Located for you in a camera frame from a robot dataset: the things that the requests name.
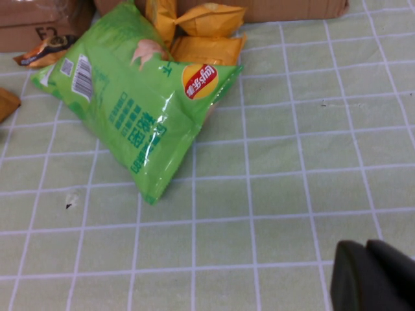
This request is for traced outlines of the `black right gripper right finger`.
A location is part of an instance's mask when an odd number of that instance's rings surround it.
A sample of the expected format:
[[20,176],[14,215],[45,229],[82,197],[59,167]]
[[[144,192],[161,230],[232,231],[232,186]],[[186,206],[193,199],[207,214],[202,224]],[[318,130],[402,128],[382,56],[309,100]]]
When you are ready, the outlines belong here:
[[414,259],[382,240],[368,240],[366,249],[382,267],[398,296],[414,310]]

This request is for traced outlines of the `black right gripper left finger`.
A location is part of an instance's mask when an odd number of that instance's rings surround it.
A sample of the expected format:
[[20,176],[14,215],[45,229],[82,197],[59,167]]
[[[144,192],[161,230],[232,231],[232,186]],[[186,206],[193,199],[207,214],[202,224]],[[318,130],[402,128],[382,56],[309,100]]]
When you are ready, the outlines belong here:
[[410,310],[366,245],[337,244],[330,287],[333,310]]

